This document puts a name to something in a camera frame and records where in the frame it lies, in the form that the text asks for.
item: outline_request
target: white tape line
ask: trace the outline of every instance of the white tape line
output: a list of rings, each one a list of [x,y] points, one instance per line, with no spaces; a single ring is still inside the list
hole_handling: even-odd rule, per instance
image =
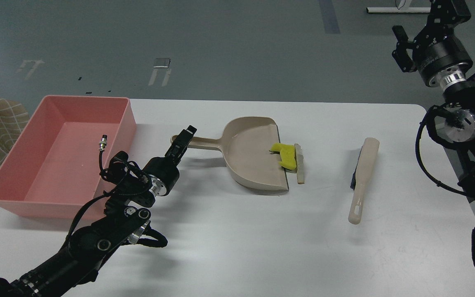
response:
[[[42,60],[37,60],[35,61],[34,63],[34,66],[32,66],[32,68],[30,69],[30,71],[27,73],[27,76],[25,77],[25,80],[29,79],[31,77],[31,75],[34,73],[34,70],[36,70],[36,68],[38,68],[38,66],[40,64],[45,64],[45,62],[43,62]]]
[[[151,73],[151,78],[149,79],[148,86],[152,86],[155,83],[155,79],[157,78],[157,71],[159,71],[159,69],[157,68],[153,69],[153,72]]]
[[[165,87],[168,84],[168,81],[170,79],[170,75],[172,75],[172,69],[169,68],[168,71],[166,71],[166,75],[164,75],[164,79],[162,80],[162,86]]]

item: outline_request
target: metal connector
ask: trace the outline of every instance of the metal connector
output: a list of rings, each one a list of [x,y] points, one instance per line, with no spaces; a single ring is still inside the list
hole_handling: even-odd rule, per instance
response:
[[[106,149],[107,145],[107,135],[102,135],[102,140],[98,143],[100,145],[99,151],[103,152]]]

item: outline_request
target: hand brush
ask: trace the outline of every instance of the hand brush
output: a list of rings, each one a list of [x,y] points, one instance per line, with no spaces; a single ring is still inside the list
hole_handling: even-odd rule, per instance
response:
[[[368,137],[364,140],[364,144],[360,150],[357,167],[355,168],[355,173],[353,173],[353,179],[351,180],[351,188],[355,190],[348,216],[348,220],[351,224],[360,223],[360,219],[362,218],[364,194],[373,175],[379,145],[380,143],[377,139]]]

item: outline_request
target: gray floor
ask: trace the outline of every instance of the gray floor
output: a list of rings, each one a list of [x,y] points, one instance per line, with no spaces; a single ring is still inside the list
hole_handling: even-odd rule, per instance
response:
[[[442,103],[391,57],[393,0],[1,1],[0,97],[30,113],[47,94],[130,98]],[[417,0],[413,6],[428,6]],[[473,18],[456,35],[475,62]],[[148,85],[155,58],[171,58]]]

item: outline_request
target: dustpan handle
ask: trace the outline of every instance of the dustpan handle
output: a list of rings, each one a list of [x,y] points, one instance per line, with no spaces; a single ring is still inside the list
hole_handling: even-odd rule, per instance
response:
[[[221,143],[220,139],[193,137],[192,141],[190,141],[190,144],[188,145],[188,148],[221,151]]]

